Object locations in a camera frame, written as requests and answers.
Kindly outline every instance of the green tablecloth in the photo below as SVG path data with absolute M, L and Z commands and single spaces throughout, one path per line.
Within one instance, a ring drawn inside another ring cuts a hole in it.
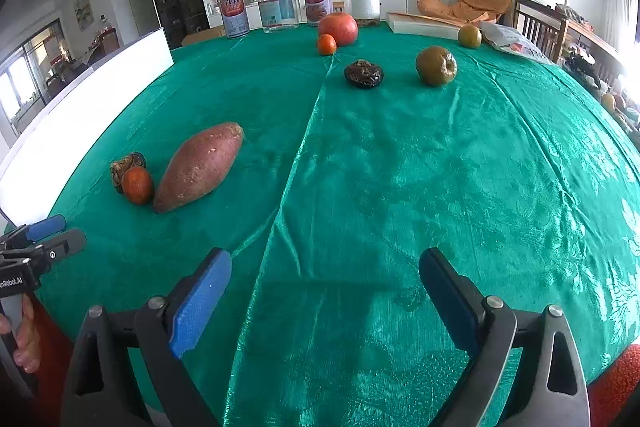
M 512 307 L 560 303 L 593 380 L 639 334 L 640 156 L 617 124 L 559 68 L 485 45 L 385 25 L 334 57 L 315 42 L 301 26 L 174 52 L 52 211 L 87 237 L 43 277 L 52 317 L 73 338 L 89 306 L 138 307 L 223 247 L 230 285 L 184 357 L 221 421 L 422 426 L 466 363 L 418 279 L 438 246 Z M 430 44 L 458 60 L 439 89 L 415 73 Z M 380 87 L 345 81 L 357 58 Z M 158 183 L 181 142 L 229 120 L 244 145 L 209 196 L 156 215 L 111 187 L 112 160 L 141 151 Z

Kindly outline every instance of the human hand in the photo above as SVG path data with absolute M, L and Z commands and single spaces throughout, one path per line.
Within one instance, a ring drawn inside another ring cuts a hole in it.
M 11 324 L 4 315 L 0 315 L 0 334 L 11 332 Z M 14 361 L 25 373 L 34 373 L 40 367 L 40 335 L 33 322 L 33 304 L 27 295 L 22 295 L 22 322 L 15 335 L 18 349 L 14 352 Z

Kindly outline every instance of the plastic bag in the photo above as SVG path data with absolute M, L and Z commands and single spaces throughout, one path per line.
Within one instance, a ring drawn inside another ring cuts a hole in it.
M 553 64 L 537 46 L 516 28 L 490 22 L 480 23 L 482 36 L 499 52 L 530 58 L 542 64 Z

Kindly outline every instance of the picture frame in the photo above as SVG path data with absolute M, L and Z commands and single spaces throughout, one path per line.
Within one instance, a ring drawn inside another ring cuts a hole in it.
M 74 10 L 76 12 L 76 20 L 78 20 L 78 26 L 80 26 L 81 32 L 85 31 L 94 23 L 94 13 L 91 10 L 91 1 L 76 0 L 74 3 Z

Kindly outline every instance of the white cabinet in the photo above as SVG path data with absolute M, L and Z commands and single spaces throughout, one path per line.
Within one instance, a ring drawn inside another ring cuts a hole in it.
M 260 8 L 258 8 L 258 1 L 252 2 L 246 6 L 246 16 L 249 19 L 249 28 L 255 30 L 256 28 L 262 28 L 262 19 L 260 19 Z
M 258 8 L 257 2 L 246 5 L 246 16 L 249 19 L 249 28 L 252 30 L 262 28 L 262 19 L 260 19 L 260 9 Z M 215 28 L 223 24 L 220 13 L 214 13 L 212 16 L 207 17 L 207 19 L 209 20 L 209 28 Z
M 300 10 L 300 22 L 306 22 L 305 0 L 298 1 L 298 9 Z M 343 0 L 332 0 L 332 2 L 343 2 Z
M 220 13 L 214 13 L 211 17 L 207 17 L 207 19 L 209 20 L 209 28 L 222 26 L 222 15 L 220 15 Z
M 389 12 L 407 13 L 409 0 L 380 0 L 380 20 L 386 20 Z
M 306 22 L 305 0 L 296 0 L 298 9 L 300 10 L 300 22 Z M 343 2 L 344 0 L 333 0 L 334 2 Z M 409 8 L 409 0 L 380 0 L 380 20 L 386 20 L 386 14 L 389 12 L 407 13 Z M 260 19 L 260 9 L 257 2 L 246 5 L 246 15 L 249 18 L 249 27 L 252 30 L 262 28 L 262 20 Z M 222 15 L 220 13 L 213 14 L 209 19 L 209 27 L 215 28 L 222 25 Z

